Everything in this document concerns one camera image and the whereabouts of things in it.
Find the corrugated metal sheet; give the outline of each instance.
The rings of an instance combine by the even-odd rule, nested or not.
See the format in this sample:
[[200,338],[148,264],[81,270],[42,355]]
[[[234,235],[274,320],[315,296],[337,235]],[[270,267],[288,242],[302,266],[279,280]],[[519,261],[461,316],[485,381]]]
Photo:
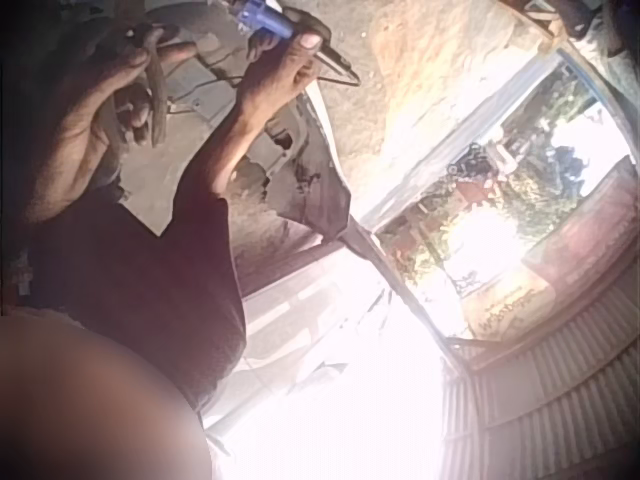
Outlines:
[[450,382],[444,399],[442,478],[476,478],[480,468],[468,453],[471,388],[477,389],[485,425],[486,479],[537,479],[575,471],[638,439],[637,287],[635,264],[596,302],[528,351],[479,372],[473,384]]

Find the hand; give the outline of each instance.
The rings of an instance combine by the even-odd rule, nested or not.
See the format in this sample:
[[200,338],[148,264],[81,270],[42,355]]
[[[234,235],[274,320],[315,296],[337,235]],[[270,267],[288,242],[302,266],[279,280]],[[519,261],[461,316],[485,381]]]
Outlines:
[[[152,29],[149,34],[158,32]],[[25,212],[29,225],[58,215],[86,190],[108,147],[96,113],[112,94],[118,92],[121,107],[130,105],[120,113],[123,126],[133,130],[137,141],[146,138],[149,95],[130,84],[146,68],[149,53],[131,46],[115,59],[100,61],[95,55],[99,40],[83,49],[83,58],[74,62],[44,107],[46,118],[36,132],[32,152],[37,165]],[[158,49],[158,55],[166,62],[182,60],[195,55],[195,46],[174,44]]]
[[241,115],[262,128],[318,76],[320,65],[313,56],[321,46],[316,33],[299,34],[287,43],[263,30],[256,32],[249,41],[252,63],[237,91]]

